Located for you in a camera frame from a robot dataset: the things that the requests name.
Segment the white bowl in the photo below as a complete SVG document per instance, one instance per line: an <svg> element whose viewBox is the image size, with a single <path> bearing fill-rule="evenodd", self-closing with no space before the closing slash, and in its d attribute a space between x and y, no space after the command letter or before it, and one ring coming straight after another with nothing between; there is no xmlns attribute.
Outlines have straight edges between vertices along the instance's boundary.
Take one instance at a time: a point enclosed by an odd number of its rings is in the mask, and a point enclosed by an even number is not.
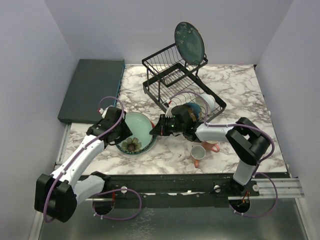
<svg viewBox="0 0 320 240"><path fill-rule="evenodd" d="M216 109L216 101L215 98L207 93L200 94L195 98L195 103L201 107L201 111L207 114L211 114Z"/></svg>

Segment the black wire dish rack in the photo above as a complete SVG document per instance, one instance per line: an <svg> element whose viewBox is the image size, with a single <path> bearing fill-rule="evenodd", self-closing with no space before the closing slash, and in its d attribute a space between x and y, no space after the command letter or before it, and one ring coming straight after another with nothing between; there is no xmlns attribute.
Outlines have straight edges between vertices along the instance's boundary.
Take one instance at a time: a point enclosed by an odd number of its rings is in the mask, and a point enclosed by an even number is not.
<svg viewBox="0 0 320 240"><path fill-rule="evenodd" d="M172 104L182 105L196 102L193 93L211 95L215 105L213 112L208 114L210 121L220 115L227 104L198 75L207 63L207 58L204 58L200 65L190 65L173 43L142 60L147 75L147 80L142 84L143 91L163 111L169 107L169 99L172 99Z"/></svg>

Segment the plain pink mug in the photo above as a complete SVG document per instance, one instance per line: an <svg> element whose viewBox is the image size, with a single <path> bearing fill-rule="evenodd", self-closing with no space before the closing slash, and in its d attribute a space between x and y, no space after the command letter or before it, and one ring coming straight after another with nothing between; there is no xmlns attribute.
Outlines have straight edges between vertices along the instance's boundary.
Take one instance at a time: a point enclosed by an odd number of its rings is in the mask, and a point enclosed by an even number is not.
<svg viewBox="0 0 320 240"><path fill-rule="evenodd" d="M216 141L203 141L201 143L201 146L206 149L210 150L212 152L218 153L220 151L220 147Z"/></svg>

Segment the blue glazed floral plate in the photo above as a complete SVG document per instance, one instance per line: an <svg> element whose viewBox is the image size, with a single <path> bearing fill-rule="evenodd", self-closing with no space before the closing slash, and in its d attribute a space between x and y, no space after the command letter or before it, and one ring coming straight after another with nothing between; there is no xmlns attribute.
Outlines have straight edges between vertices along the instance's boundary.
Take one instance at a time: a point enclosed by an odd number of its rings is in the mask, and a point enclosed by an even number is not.
<svg viewBox="0 0 320 240"><path fill-rule="evenodd" d="M188 22L180 22L174 31L177 50L189 65L198 66L205 57L203 38L196 27Z"/></svg>

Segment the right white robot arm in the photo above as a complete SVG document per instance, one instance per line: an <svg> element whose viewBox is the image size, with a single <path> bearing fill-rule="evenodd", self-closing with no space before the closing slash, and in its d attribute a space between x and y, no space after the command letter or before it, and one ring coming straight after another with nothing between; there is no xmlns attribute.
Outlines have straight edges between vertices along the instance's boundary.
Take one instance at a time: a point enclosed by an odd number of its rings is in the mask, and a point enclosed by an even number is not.
<svg viewBox="0 0 320 240"><path fill-rule="evenodd" d="M155 127L149 132L155 136L181 134L190 142L229 143L239 163L232 176L230 191L241 196L248 190L248 183L257 172L258 165L269 147L275 150L272 138L255 126L248 118L241 117L235 123L212 124L199 120L200 108L197 104L186 103L169 107L161 114Z"/></svg>

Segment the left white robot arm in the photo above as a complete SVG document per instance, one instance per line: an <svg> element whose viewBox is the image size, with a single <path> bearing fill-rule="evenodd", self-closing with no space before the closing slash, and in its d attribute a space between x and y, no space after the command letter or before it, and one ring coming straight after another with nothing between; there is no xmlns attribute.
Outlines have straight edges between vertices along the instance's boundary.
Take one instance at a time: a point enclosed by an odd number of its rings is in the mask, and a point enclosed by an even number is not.
<svg viewBox="0 0 320 240"><path fill-rule="evenodd" d="M83 183L78 180L92 160L105 148L132 135L125 122L123 108L109 106L100 109L102 118L87 129L75 152L51 174L41 174L35 184L34 208L43 214L45 223L58 220L67 222L79 203L97 194L104 198L110 194L111 185L106 177L95 173Z"/></svg>

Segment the printed salmon coffee mug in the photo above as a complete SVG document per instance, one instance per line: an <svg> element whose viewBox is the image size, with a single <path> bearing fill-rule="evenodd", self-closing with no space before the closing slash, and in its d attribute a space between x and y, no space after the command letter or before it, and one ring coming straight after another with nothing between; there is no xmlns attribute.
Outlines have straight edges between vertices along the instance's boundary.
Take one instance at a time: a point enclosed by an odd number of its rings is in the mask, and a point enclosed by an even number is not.
<svg viewBox="0 0 320 240"><path fill-rule="evenodd" d="M193 160L194 167L198 168L200 160L206 156L206 150L201 145L195 145L190 151L190 156Z"/></svg>

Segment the orange plate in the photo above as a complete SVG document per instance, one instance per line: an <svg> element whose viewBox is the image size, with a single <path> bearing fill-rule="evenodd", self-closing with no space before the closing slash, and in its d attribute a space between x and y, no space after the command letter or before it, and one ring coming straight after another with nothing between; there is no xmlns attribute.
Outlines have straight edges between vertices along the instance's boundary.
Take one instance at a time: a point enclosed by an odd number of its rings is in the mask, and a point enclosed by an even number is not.
<svg viewBox="0 0 320 240"><path fill-rule="evenodd" d="M125 116L125 123L132 132L131 138L138 138L143 146L151 141L153 135L150 131L153 129L153 123L147 116L139 112L129 112Z"/></svg>

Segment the dark bowl beige inside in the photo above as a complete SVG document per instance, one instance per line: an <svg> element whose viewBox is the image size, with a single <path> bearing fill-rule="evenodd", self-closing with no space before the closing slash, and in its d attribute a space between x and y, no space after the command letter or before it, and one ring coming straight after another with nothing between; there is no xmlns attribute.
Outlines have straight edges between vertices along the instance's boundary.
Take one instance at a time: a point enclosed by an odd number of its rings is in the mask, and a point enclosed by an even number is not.
<svg viewBox="0 0 320 240"><path fill-rule="evenodd" d="M195 115L195 118L196 118L197 121L200 120L200 118L202 117L202 110L201 110L201 107L198 104L196 104L194 102L188 102L188 103L185 103L184 106L186 106L186 107L191 109L191 111Z"/></svg>

